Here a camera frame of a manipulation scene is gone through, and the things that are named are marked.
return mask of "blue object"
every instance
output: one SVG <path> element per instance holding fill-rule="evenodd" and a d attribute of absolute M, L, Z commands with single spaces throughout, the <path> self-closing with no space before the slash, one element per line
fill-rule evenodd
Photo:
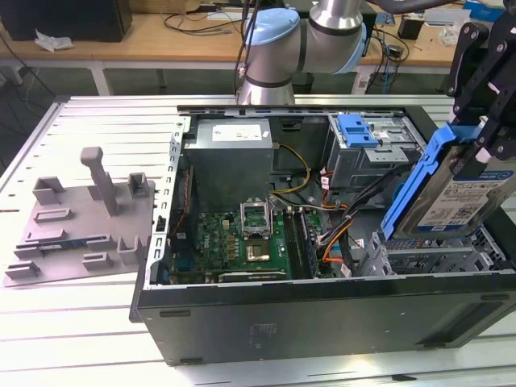
<path fill-rule="evenodd" d="M 419 159 L 419 162 L 403 185 L 403 188 L 394 199 L 393 205 L 389 208 L 387 214 L 381 221 L 381 229 L 386 239 L 389 239 L 394 233 L 396 222 L 403 216 L 406 207 L 418 192 L 426 177 L 433 175 L 438 169 L 439 154 L 444 146 L 455 140 L 460 143 L 467 143 L 475 140 L 477 136 L 477 127 L 452 128 L 448 123 L 435 131 L 427 145 L 427 149 L 425 149 L 421 159 Z"/>
<path fill-rule="evenodd" d="M 367 39 L 367 28 L 365 24 L 362 23 L 362 31 L 360 35 L 360 42 L 356 45 L 355 51 L 352 53 L 351 57 L 347 61 L 347 63 L 337 72 L 334 74 L 344 74 L 349 73 L 350 71 L 353 71 L 353 69 L 358 65 L 358 62 L 360 62 L 360 58 L 362 57 L 362 53 L 365 49 L 365 40 Z"/>
<path fill-rule="evenodd" d="M 251 46 L 271 43 L 289 34 L 299 24 L 299 14 L 295 10 L 285 8 L 271 8 L 261 10 L 256 16 L 255 30 L 252 34 Z M 251 32 L 246 40 L 249 45 Z"/>
<path fill-rule="evenodd" d="M 486 22 L 494 22 L 505 11 L 505 8 L 491 8 L 480 2 L 467 0 L 464 4 L 465 10 L 471 10 L 469 17 L 471 19 L 484 20 Z"/>
<path fill-rule="evenodd" d="M 350 148 L 376 148 L 378 140 L 369 131 L 369 125 L 360 114 L 339 114 L 339 129 Z"/>
<path fill-rule="evenodd" d="M 385 12 L 378 12 L 377 19 L 375 20 L 374 23 L 395 26 L 396 20 L 394 20 L 393 14 L 386 14 Z"/>

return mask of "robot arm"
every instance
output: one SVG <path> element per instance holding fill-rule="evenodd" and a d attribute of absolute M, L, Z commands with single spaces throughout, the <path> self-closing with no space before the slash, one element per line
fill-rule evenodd
<path fill-rule="evenodd" d="M 240 105 L 294 104 L 296 72 L 347 73 L 359 63 L 366 30 L 361 0 L 321 0 L 300 20 L 295 10 L 263 10 L 256 16 Z M 391 13 L 440 6 L 453 0 L 370 0 Z"/>

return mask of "floor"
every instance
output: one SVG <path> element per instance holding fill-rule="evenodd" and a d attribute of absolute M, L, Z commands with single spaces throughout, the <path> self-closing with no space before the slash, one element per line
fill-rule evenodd
<path fill-rule="evenodd" d="M 41 79 L 57 95 L 97 95 L 89 70 L 41 69 Z M 107 76 L 117 95 L 158 94 L 154 70 L 109 69 Z M 165 70 L 167 94 L 232 94 L 232 71 L 228 70 Z M 317 74 L 313 94 L 347 94 L 351 92 L 355 74 L 338 76 Z M 0 95 L 0 174 L 15 157 L 50 106 L 52 97 L 33 76 L 25 76 L 23 84 Z M 401 74 L 391 94 L 436 94 L 443 77 L 439 75 Z M 381 94 L 383 87 L 373 85 L 369 94 Z"/>

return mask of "electronic device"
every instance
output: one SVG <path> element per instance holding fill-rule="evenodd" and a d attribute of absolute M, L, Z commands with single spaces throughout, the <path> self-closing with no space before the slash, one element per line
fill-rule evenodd
<path fill-rule="evenodd" d="M 13 40 L 33 40 L 38 30 L 72 41 L 119 42 L 132 23 L 128 0 L 4 0 L 0 16 Z"/>
<path fill-rule="evenodd" d="M 516 307 L 502 209 L 457 238 L 381 229 L 436 129 L 423 109 L 177 112 L 135 288 L 168 365 L 459 347 Z"/>

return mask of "blue drive bay latch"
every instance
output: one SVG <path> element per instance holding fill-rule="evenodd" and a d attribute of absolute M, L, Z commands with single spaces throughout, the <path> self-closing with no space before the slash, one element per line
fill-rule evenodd
<path fill-rule="evenodd" d="M 337 119 L 348 147 L 375 148 L 378 146 L 378 140 L 372 136 L 369 125 L 364 122 L 360 114 L 339 114 Z"/>

